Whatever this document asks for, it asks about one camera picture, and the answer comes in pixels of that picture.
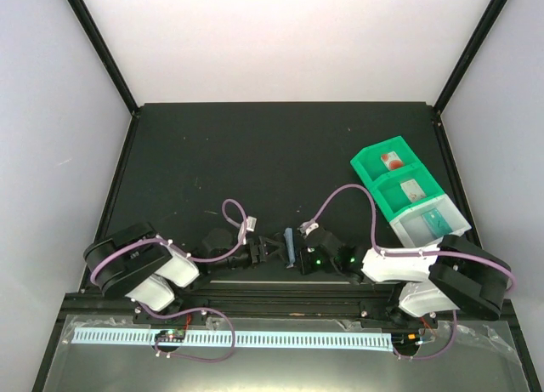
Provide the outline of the black leather card holder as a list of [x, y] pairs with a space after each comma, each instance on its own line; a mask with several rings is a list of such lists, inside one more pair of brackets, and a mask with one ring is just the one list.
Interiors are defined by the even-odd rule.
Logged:
[[296, 249], [295, 249], [295, 243], [294, 243], [293, 229], [291, 227], [285, 228], [283, 236], [285, 239], [287, 257], [288, 257], [288, 262], [286, 267], [290, 269], [290, 268], [293, 268], [296, 263]]

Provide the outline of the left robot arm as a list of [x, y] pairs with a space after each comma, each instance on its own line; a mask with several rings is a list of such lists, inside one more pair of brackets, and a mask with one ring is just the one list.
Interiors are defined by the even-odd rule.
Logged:
[[175, 322], [183, 304], [175, 290], [193, 289], [218, 270], [246, 269], [270, 260], [293, 265], [291, 230], [279, 238], [254, 236], [249, 217], [237, 236], [211, 230], [194, 251], [185, 252], [162, 238], [149, 223], [139, 223], [91, 244], [83, 254], [90, 281], [107, 299], [130, 298], [145, 304], [164, 323]]

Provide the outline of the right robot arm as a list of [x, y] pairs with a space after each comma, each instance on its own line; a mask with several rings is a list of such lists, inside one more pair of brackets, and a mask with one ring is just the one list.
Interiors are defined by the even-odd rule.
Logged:
[[388, 302], [388, 320], [397, 327], [439, 311], [462, 311], [496, 321], [513, 275], [508, 264], [460, 236], [416, 248], [349, 246], [313, 223], [301, 231], [299, 265], [304, 274], [337, 273], [348, 282], [399, 286]]

